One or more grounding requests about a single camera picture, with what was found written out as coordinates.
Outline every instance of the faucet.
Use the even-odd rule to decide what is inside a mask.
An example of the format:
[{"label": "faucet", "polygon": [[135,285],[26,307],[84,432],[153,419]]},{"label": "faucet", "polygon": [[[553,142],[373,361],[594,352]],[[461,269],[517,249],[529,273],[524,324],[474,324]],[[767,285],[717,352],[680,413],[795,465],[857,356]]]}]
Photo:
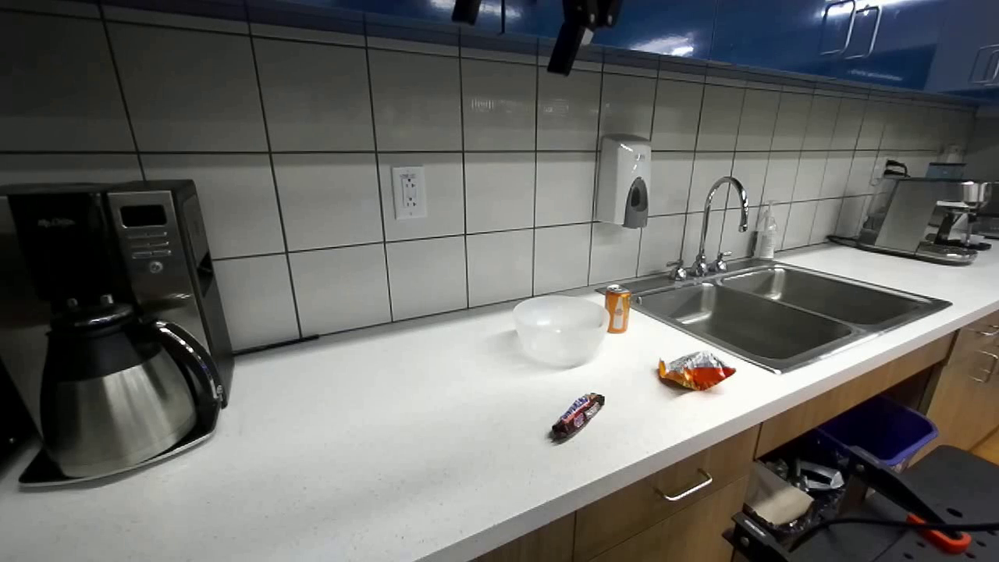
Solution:
[{"label": "faucet", "polygon": [[703,224],[699,224],[699,248],[697,248],[694,276],[708,276],[712,269],[715,269],[715,273],[723,273],[723,252],[717,252],[715,267],[708,267],[708,259],[705,259],[705,242],[708,242],[708,222],[712,222],[712,199],[715,199],[715,190],[723,189],[723,186],[731,186],[731,189],[737,190],[737,197],[741,197],[741,231],[750,227],[750,213],[747,213],[750,197],[747,197],[742,180],[733,179],[733,176],[717,179],[717,180],[712,186],[712,190],[708,190],[708,199],[705,199],[705,219],[703,219]]}]

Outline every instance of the kettle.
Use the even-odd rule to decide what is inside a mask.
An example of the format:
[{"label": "kettle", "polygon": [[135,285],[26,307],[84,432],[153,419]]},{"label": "kettle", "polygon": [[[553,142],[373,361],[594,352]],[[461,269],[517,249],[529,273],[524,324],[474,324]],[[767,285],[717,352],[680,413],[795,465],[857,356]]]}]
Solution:
[{"label": "kettle", "polygon": [[220,384],[209,352],[127,302],[54,319],[40,381],[40,442],[64,477],[139,468],[190,432],[219,422]]}]

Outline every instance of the sink basin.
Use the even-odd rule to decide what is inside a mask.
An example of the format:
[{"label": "sink basin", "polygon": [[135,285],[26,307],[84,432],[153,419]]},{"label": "sink basin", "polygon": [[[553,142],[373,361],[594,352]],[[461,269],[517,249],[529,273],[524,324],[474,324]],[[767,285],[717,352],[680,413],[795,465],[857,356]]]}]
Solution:
[{"label": "sink basin", "polygon": [[697,285],[630,285],[634,307],[694,337],[773,371],[798,368],[872,331],[887,331],[947,300],[856,285],[791,267],[737,269]]},{"label": "sink basin", "polygon": [[791,302],[835,321],[849,321],[863,331],[887,331],[949,307],[947,300],[840,280],[830,276],[816,276],[786,267],[742,269],[722,277],[722,285],[731,290]]},{"label": "sink basin", "polygon": [[634,302],[651,319],[780,371],[860,337],[847,321],[717,285],[658,290]]}]

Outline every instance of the white countertop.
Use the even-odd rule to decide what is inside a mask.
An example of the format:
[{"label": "white countertop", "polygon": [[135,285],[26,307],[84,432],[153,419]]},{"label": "white countertop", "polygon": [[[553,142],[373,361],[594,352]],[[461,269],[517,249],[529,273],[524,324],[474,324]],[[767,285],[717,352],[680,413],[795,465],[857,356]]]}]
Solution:
[{"label": "white countertop", "polygon": [[[237,361],[214,442],[135,477],[21,495],[0,482],[0,558],[467,558],[999,309],[999,252],[969,269],[857,249],[780,262],[901,288],[949,309],[816,366],[675,394],[656,358],[712,351],[641,313],[570,371],[515,351],[501,309],[323,337]],[[605,408],[554,448],[588,394]]]}]

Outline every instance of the food wrapper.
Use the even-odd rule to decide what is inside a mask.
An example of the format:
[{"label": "food wrapper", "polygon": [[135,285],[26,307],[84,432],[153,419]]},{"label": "food wrapper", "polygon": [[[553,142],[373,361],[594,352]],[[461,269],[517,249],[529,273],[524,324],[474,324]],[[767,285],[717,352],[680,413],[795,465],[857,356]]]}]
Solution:
[{"label": "food wrapper", "polygon": [[723,366],[712,352],[690,352],[670,361],[656,366],[661,384],[682,388],[682,392],[708,392],[731,377],[737,368]]}]

